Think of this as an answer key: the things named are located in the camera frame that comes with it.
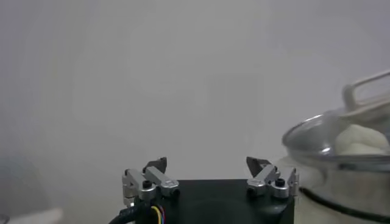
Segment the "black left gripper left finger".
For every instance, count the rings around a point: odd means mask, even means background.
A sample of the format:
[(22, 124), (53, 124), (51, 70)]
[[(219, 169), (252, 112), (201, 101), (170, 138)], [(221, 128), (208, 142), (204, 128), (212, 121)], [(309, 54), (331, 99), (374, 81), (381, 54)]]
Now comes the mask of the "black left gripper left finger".
[(150, 202), (158, 197), (177, 198), (180, 184), (165, 174), (167, 165), (167, 157), (161, 157), (149, 161), (141, 171), (126, 169), (122, 175), (124, 205), (132, 207), (137, 201)]

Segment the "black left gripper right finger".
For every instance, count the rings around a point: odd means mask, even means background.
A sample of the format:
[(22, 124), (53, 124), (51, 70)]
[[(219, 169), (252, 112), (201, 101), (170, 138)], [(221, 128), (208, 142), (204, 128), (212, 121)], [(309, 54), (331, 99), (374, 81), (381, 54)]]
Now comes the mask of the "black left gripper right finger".
[(299, 174), (295, 167), (276, 166), (266, 159), (248, 156), (246, 163), (252, 178), (247, 180), (247, 194), (255, 198), (270, 194), (274, 198), (296, 197)]

